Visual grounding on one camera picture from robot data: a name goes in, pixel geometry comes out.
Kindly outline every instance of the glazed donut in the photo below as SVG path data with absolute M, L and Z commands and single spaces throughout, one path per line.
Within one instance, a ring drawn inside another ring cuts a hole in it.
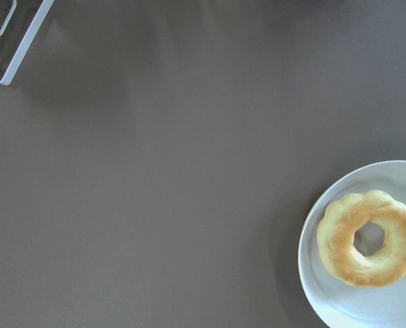
M 383 245 L 371 256 L 354 246 L 355 232 L 367 222 L 384 231 Z M 329 204 L 317 230 L 319 256 L 335 278 L 350 286 L 380 287 L 406 274 L 406 205 L 387 193 L 350 193 Z

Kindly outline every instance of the ring-shaped bread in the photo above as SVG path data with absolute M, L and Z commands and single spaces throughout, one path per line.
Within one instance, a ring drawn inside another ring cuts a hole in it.
M 367 222 L 384 231 L 383 245 L 371 256 L 353 246 L 356 231 Z M 345 195 L 327 206 L 317 242 L 320 259 L 335 278 L 351 286 L 391 284 L 406 274 L 406 205 L 379 190 Z

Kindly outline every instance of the brown table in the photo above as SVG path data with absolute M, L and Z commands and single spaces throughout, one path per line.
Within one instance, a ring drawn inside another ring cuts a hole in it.
M 0 86 L 0 327 L 324 327 L 315 199 L 406 159 L 406 1 L 56 1 Z

